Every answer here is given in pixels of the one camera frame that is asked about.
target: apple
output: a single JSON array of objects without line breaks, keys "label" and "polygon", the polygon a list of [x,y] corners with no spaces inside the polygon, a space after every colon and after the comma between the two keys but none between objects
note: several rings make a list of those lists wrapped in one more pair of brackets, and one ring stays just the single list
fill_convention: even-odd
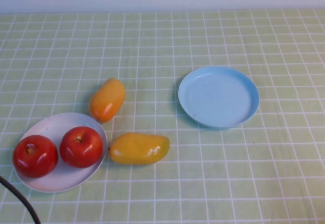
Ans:
[{"label": "apple", "polygon": [[56,167],[58,152],[55,144],[42,135],[30,135],[16,145],[13,165],[17,172],[25,177],[43,177]]},{"label": "apple", "polygon": [[63,136],[59,151],[62,160],[68,165],[87,168],[101,158],[102,138],[96,130],[90,127],[74,127]]}]

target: orange mango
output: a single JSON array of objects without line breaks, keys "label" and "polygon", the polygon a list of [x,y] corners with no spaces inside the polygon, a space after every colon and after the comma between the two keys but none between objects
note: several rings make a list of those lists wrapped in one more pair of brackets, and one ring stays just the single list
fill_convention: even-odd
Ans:
[{"label": "orange mango", "polygon": [[91,97],[89,110],[91,116],[99,123],[113,118],[125,100],[124,84],[116,79],[109,78]]}]

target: yellow mango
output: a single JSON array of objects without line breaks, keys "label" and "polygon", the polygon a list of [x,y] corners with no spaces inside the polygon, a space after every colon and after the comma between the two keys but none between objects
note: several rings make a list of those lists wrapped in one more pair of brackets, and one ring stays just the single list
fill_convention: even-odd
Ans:
[{"label": "yellow mango", "polygon": [[126,133],[113,141],[109,156],[123,165],[148,165],[166,156],[170,140],[161,135]]}]

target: light blue plate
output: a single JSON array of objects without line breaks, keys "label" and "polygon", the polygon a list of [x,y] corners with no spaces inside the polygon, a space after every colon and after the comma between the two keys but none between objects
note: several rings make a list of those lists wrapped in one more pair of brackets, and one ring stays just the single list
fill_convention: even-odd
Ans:
[{"label": "light blue plate", "polygon": [[258,89],[246,75],[218,66],[199,68],[186,75],[178,98],[193,120],[216,129],[238,126],[259,106]]}]

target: table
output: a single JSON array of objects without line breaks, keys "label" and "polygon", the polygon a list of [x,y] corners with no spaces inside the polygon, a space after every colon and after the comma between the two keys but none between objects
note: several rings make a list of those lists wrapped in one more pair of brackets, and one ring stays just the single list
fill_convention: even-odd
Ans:
[{"label": "table", "polygon": [[[325,10],[0,16],[0,174],[42,223],[323,223]],[[177,101],[190,71],[228,66],[258,87],[257,113],[229,130],[193,122]],[[157,164],[104,161],[65,193],[25,187],[11,155],[23,133],[62,112],[89,115],[107,78],[127,96],[103,127],[169,137]],[[0,187],[0,223],[31,223]]]}]

